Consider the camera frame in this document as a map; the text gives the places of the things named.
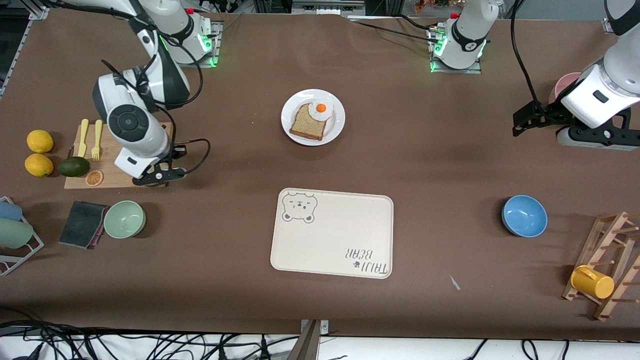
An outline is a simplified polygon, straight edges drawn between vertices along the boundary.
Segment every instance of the orange slice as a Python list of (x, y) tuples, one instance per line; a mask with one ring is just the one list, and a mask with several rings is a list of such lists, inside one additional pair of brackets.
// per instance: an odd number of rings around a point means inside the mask
[(98, 186), (102, 184), (102, 180), (104, 180), (104, 174), (100, 170), (92, 170), (84, 179), (89, 186)]

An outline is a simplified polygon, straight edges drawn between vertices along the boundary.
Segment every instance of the fried egg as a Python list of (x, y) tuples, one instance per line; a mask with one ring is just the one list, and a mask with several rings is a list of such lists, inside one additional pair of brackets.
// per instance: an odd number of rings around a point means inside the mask
[(315, 99), (309, 104), (309, 115), (317, 121), (327, 121), (333, 115), (333, 103), (329, 99)]

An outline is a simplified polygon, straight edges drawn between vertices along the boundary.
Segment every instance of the blue bowl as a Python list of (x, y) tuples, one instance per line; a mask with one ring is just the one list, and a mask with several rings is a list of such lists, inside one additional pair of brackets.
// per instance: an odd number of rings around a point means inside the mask
[(531, 196), (517, 195), (504, 205), (502, 222), (512, 233), (534, 238), (547, 228), (547, 212), (542, 204)]

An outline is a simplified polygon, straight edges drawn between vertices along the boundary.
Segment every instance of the table surface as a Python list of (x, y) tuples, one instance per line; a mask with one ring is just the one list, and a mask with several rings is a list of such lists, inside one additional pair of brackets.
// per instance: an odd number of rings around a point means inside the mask
[[(376, 24), (420, 34), (395, 19)], [(599, 22), (523, 20), (516, 30), (541, 98), (615, 41)], [(52, 132), (49, 156), (64, 158), (80, 120), (98, 117), (91, 91), (108, 73), (100, 59), (127, 69), (148, 58), (126, 22), (52, 10), (34, 23), (0, 101), (2, 195), (45, 242), (0, 279), (0, 305), (126, 329), (291, 333), (300, 319), (322, 318), (338, 334), (638, 339), (640, 307), (619, 304), (602, 323), (589, 318), (593, 304), (561, 293), (595, 216), (639, 210), (640, 152), (563, 147), (552, 128), (513, 138), (511, 115), (531, 98), (508, 22), (490, 37), (483, 73), (461, 76), (430, 73), (421, 40), (342, 17), (243, 15), (224, 34), (218, 67), (204, 70), (200, 97), (172, 111), (178, 140), (212, 142), (199, 171), (162, 189), (64, 190), (61, 176), (24, 171), (26, 135)], [(195, 88), (195, 69), (186, 73)], [(302, 147), (280, 127), (284, 102), (308, 88), (346, 109), (342, 134), (322, 147)], [(185, 167), (203, 154), (198, 146)], [(287, 187), (393, 199), (391, 276), (273, 269)], [(520, 193), (547, 209), (538, 238), (516, 238), (500, 222), (504, 201)], [(125, 199), (147, 212), (137, 238), (105, 235), (95, 250), (58, 244), (74, 200)]]

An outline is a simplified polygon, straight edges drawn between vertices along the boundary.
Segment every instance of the pink cup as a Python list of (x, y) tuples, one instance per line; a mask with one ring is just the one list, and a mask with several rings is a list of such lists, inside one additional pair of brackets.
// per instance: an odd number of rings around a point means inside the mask
[(556, 85), (554, 86), (553, 91), (549, 94), (549, 104), (556, 101), (558, 95), (562, 92), (562, 90), (566, 89), (567, 86), (571, 85), (574, 81), (578, 80), (580, 77), (580, 72), (572, 72), (567, 74), (558, 80)]

